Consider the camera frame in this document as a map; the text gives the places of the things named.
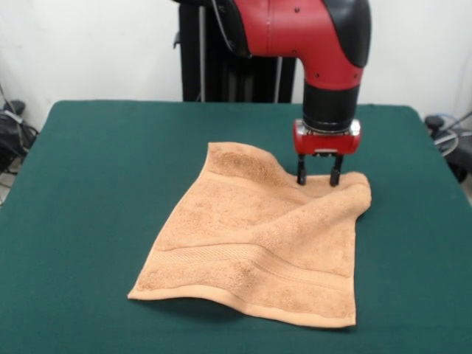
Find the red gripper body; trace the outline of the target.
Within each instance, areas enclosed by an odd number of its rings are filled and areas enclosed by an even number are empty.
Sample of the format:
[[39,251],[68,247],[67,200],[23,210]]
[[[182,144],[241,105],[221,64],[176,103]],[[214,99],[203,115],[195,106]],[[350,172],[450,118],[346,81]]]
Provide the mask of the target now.
[[296,119],[293,125],[294,148],[301,155],[350,155],[354,154],[361,142],[361,123],[358,119],[341,133],[320,133]]

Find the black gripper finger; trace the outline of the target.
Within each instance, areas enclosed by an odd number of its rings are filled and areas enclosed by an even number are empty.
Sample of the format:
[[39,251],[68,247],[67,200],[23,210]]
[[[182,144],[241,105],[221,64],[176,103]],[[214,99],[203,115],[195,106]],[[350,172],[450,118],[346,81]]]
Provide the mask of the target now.
[[307,173],[305,168],[305,155],[298,155],[296,182],[299,185],[306,185]]
[[339,185],[343,161],[344,161],[343,155],[336,156],[334,165],[330,172],[330,186],[331,187],[337,187]]

